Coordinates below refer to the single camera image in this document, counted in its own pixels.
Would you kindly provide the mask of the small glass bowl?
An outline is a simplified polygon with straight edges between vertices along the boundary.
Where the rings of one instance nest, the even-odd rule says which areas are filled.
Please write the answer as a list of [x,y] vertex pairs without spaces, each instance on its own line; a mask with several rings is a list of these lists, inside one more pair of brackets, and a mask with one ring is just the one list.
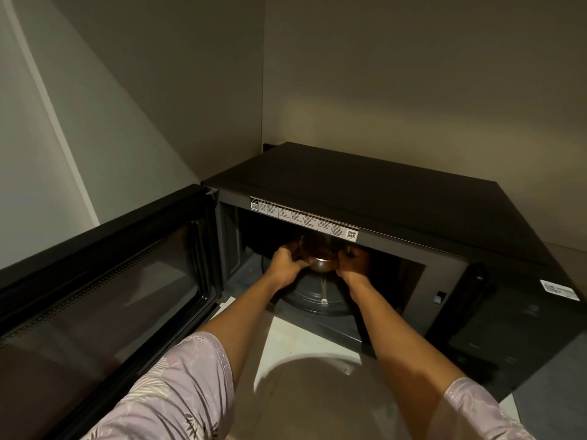
[[350,253],[350,245],[334,236],[325,234],[303,234],[299,239],[299,255],[309,263],[316,273],[334,272],[339,268],[339,252]]

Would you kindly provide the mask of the white instruction label strip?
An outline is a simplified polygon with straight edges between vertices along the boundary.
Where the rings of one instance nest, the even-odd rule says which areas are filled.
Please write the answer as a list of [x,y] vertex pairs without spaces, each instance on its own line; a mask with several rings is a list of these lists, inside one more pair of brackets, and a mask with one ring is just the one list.
[[283,205],[260,199],[254,196],[250,197],[250,209],[254,212],[264,214],[284,222],[293,223],[294,225],[318,231],[322,234],[337,237],[349,242],[357,242],[360,231],[357,228],[348,226],[339,221],[324,218],[322,216],[308,214],[298,209],[285,207]]

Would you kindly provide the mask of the person's left forearm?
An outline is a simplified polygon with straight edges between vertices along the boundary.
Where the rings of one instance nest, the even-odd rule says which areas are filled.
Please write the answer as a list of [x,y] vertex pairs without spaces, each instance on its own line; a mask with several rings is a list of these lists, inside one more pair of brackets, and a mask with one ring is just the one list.
[[265,273],[219,315],[202,327],[222,345],[231,368],[232,383],[238,385],[255,330],[275,293],[288,283],[276,273]]

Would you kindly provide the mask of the glass microwave turntable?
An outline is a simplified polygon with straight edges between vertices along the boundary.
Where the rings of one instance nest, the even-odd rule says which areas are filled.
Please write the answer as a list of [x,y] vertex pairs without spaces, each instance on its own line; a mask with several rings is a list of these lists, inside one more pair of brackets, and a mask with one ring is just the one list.
[[318,273],[310,267],[302,269],[291,284],[276,292],[271,303],[279,302],[323,316],[349,316],[355,311],[355,303],[341,277],[334,271]]

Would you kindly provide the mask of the person's right forearm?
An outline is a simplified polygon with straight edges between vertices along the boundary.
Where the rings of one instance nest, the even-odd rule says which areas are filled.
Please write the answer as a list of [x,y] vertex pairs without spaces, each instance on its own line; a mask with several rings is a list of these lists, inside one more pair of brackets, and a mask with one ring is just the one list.
[[408,325],[365,275],[342,271],[339,275],[360,310],[412,440],[425,440],[445,391],[465,374]]

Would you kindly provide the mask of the person's right hand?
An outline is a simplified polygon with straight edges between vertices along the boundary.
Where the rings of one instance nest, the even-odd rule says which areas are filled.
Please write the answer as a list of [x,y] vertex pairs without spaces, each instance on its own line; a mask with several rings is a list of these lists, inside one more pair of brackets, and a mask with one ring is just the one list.
[[351,254],[351,271],[348,273],[337,273],[349,288],[356,288],[368,284],[370,269],[370,254],[359,247],[348,246],[344,250]]

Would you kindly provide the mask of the person's left hand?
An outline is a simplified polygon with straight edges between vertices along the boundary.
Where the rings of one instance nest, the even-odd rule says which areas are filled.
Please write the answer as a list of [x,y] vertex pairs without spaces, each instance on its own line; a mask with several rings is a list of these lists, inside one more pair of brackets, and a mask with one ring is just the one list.
[[275,291],[290,285],[301,272],[298,272],[294,261],[302,258],[312,258],[303,254],[299,241],[293,241],[280,246],[275,251],[271,263],[264,274]]

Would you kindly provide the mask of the pink floral right sleeve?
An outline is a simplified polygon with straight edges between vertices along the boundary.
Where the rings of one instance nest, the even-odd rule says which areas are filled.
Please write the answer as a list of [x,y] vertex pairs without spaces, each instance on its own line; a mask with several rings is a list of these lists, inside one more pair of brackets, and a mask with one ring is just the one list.
[[480,384],[455,380],[431,418],[426,440],[536,440]]

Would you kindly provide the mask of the white sticker label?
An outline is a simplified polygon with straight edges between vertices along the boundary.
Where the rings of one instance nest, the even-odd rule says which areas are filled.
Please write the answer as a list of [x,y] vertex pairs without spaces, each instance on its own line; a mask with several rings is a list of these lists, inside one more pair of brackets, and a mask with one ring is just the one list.
[[578,294],[572,288],[569,288],[567,286],[562,286],[560,284],[553,283],[553,282],[546,281],[546,280],[540,280],[540,283],[547,293],[550,293],[552,295],[558,295],[560,297],[564,297],[564,298],[567,298],[569,300],[573,300],[576,302],[581,301]]

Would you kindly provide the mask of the pink floral left sleeve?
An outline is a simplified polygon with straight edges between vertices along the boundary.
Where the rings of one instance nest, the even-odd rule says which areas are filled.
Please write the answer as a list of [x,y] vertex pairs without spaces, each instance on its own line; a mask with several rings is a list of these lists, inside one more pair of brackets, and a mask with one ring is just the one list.
[[234,419],[231,366],[218,339],[168,350],[80,440],[225,440]]

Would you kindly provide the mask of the pink floral sleeve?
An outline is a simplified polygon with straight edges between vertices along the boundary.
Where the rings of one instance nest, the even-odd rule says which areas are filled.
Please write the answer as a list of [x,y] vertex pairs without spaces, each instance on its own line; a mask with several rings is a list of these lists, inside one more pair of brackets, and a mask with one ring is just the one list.
[[431,418],[426,440],[536,440],[480,384],[455,380]]
[[218,339],[168,350],[80,440],[225,440],[234,419],[231,366]]

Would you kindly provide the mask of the black microwave door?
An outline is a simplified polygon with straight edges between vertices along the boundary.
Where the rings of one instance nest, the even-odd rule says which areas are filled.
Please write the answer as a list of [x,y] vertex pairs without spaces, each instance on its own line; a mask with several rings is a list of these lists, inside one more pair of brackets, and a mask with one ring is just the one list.
[[0,269],[0,440],[77,440],[211,317],[214,208],[190,185]]

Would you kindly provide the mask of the black microwave oven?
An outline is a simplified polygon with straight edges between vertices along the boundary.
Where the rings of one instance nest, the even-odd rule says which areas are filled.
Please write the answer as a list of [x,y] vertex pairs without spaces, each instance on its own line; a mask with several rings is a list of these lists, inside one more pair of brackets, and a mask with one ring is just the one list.
[[587,298],[496,182],[286,142],[201,185],[216,200],[226,292],[280,245],[320,234],[252,211],[251,196],[345,223],[357,242],[335,238],[369,252],[386,302],[497,400],[587,335]]

